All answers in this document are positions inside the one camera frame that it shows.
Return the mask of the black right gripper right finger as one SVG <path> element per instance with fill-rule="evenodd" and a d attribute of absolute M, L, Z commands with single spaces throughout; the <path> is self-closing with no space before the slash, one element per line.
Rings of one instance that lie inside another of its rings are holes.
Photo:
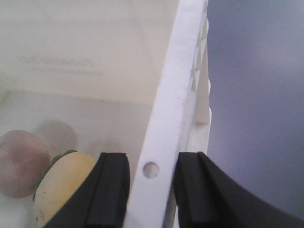
<path fill-rule="evenodd" d="M 181 152 L 173 179 L 181 228 L 302 228 L 304 221 L 261 200 L 203 152 Z"/>

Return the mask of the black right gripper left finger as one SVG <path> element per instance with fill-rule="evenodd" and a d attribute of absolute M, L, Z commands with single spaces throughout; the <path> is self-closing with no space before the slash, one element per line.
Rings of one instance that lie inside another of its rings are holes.
<path fill-rule="evenodd" d="M 125 153 L 101 153 L 85 181 L 48 228 L 121 228 L 130 192 L 130 166 Z"/>

